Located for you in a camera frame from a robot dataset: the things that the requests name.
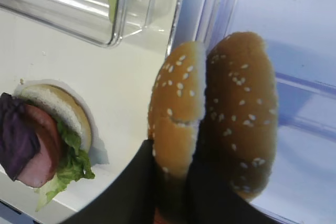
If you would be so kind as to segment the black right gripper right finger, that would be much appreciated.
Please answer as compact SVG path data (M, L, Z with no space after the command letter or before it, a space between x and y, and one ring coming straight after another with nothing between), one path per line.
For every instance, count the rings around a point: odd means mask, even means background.
M265 189L276 130L202 122L187 180L188 223L277 223L250 204Z

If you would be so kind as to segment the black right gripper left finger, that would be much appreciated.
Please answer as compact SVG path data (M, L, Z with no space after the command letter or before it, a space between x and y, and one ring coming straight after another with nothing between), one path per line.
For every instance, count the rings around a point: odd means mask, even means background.
M154 223L155 164L152 147L152 140L143 141L115 181L63 223Z

